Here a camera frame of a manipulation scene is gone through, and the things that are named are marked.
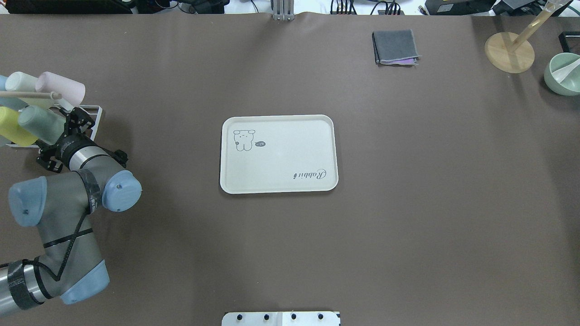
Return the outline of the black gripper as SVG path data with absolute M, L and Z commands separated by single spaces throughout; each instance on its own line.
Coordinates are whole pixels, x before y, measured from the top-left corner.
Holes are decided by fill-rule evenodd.
M 55 154 L 75 154 L 85 147 L 93 146 L 91 136 L 96 122 L 81 107 L 65 113 L 65 134 L 55 144 Z

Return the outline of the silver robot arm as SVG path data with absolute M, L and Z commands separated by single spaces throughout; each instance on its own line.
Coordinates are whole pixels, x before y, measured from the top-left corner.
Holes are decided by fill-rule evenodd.
M 52 298 L 72 305 L 103 291 L 110 279 L 89 215 L 100 206 L 124 212 L 142 193 L 141 183 L 126 169 L 128 155 L 87 136 L 95 121 L 81 108 L 56 114 L 31 105 L 17 123 L 38 137 L 37 163 L 54 175 L 9 189 L 15 221 L 37 228 L 44 253 L 1 265 L 2 317 Z

